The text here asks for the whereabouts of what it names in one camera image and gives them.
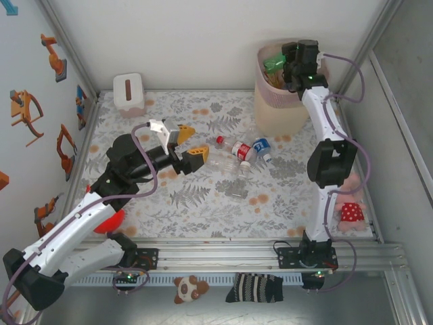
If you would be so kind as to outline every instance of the stuffed toy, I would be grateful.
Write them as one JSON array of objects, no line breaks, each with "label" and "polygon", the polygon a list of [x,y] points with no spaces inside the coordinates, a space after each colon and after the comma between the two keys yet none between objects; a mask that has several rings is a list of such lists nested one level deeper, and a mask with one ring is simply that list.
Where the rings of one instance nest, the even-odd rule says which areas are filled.
[{"label": "stuffed toy", "polygon": [[195,276],[175,278],[175,286],[177,287],[176,304],[194,301],[209,290],[209,284],[206,281],[197,281]]},{"label": "stuffed toy", "polygon": [[[356,173],[351,173],[349,177],[344,180],[340,191],[351,191],[361,184],[361,180]],[[361,202],[363,198],[363,191],[359,190],[354,194],[339,194],[337,195],[336,205],[334,210],[341,211],[341,221],[338,224],[338,230],[347,232],[348,230],[355,229],[358,231],[365,230],[367,227],[363,209],[367,207]]]}]

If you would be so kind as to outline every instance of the black and white sock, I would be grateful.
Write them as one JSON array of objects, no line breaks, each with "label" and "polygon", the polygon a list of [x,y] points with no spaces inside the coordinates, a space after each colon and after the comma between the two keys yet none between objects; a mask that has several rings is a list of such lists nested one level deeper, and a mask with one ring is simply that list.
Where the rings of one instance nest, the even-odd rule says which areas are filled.
[{"label": "black and white sock", "polygon": [[283,278],[269,274],[236,273],[235,283],[225,301],[226,303],[283,301]]}]

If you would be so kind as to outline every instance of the bottle label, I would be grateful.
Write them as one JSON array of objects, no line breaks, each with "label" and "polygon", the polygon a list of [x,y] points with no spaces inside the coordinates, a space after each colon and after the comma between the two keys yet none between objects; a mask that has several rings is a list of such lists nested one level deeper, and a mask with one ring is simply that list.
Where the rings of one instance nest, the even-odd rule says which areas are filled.
[{"label": "bottle label", "polygon": [[232,149],[231,154],[237,156],[240,160],[245,160],[248,151],[250,151],[251,147],[243,144],[241,141],[237,141]]},{"label": "bottle label", "polygon": [[252,144],[252,147],[257,151],[257,153],[259,153],[260,151],[270,148],[271,146],[269,145],[268,140],[258,139]]}]

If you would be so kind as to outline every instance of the pink plush toy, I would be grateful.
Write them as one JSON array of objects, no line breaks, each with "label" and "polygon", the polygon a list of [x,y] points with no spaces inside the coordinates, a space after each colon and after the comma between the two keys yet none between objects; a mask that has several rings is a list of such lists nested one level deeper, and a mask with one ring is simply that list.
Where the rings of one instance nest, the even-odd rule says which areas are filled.
[{"label": "pink plush toy", "polygon": [[[355,173],[351,173],[349,177],[344,180],[340,190],[347,192],[357,188],[360,184],[361,180],[359,179],[359,176]],[[334,210],[341,211],[341,221],[338,224],[338,229],[341,232],[347,232],[351,229],[362,231],[367,227],[363,214],[363,209],[366,209],[367,207],[361,202],[362,198],[362,190],[351,195],[337,195]]]}]

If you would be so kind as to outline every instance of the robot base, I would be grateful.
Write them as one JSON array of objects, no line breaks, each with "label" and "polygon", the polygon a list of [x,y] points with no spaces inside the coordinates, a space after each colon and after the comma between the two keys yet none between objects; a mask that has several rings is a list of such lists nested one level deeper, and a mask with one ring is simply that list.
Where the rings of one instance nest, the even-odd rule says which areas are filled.
[{"label": "robot base", "polygon": [[280,269],[306,270],[302,273],[305,289],[320,289],[325,280],[323,275],[338,269],[336,250],[332,247],[332,241],[311,241],[305,232],[298,248],[279,247],[277,252]]}]

